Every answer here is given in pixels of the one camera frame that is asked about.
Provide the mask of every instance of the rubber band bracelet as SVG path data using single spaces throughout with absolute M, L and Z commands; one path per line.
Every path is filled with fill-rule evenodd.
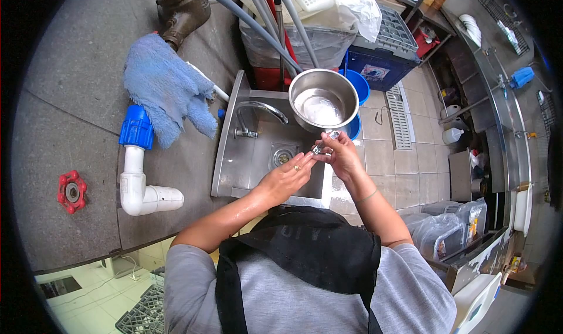
M 366 197 L 366 198 L 362 198 L 361 200 L 357 201 L 356 204 L 360 204 L 360 203 L 364 202 L 366 199 L 368 199 L 368 198 L 370 198 L 371 196 L 375 195 L 376 192 L 377 192 L 377 188 L 376 188 L 376 190 L 375 190 L 371 195 L 369 195 L 369 196 Z

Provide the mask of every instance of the gray t-shirt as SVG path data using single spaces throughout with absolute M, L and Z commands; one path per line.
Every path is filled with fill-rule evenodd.
M 237 262 L 248 333 L 367 333 L 360 295 L 316 288 L 255 251 Z M 221 333 L 215 266 L 194 246 L 166 257 L 165 332 Z M 449 333 L 455 302 L 415 246 L 381 248 L 372 310 L 383 333 Z

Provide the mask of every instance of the blue towel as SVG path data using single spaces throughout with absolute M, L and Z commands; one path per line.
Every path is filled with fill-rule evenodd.
M 513 89 L 519 89 L 533 78 L 534 71 L 531 69 L 531 67 L 520 68 L 514 74 L 512 74 L 510 87 Z
M 131 45 L 123 85 L 131 99 L 145 108 L 162 148 L 185 132 L 185 117 L 200 133 L 215 137 L 217 121 L 206 103 L 213 82 L 180 59 L 159 35 L 150 33 Z

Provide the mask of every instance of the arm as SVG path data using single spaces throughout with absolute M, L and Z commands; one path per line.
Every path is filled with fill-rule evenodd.
M 394 247 L 402 243 L 410 243 L 411 234 L 398 215 L 397 211 L 385 200 L 377 190 L 376 184 L 365 172 L 356 153 L 354 143 L 348 135 L 341 132 L 338 138 L 331 139 L 326 133 L 321 134 L 325 148 L 323 153 L 330 155 L 316 155 L 313 159 L 332 165 L 336 176 L 346 185 L 352 200 L 366 229 L 381 237 L 383 246 Z
M 271 207 L 282 204 L 305 185 L 316 163 L 313 153 L 300 153 L 284 165 L 269 172 L 257 187 L 243 198 L 194 221 L 172 241 L 174 245 L 192 245 L 207 253 L 214 252 L 221 241 L 228 239 L 244 225 Z

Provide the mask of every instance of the stainless steel sink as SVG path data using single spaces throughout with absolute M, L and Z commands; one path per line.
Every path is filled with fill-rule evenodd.
M 250 131 L 257 137 L 237 136 L 241 129 L 236 117 L 237 105 L 245 101 L 258 101 L 271 105 L 288 119 L 287 124 L 269 112 L 243 108 L 240 113 Z M 291 159 L 299 152 L 308 152 L 319 136 L 299 126 L 293 117 L 286 92 L 251 90 L 243 70 L 236 76 L 227 107 L 211 196 L 243 197 L 272 169 Z M 329 208 L 332 188 L 332 167 L 317 163 L 311 170 L 311 179 L 285 204 Z

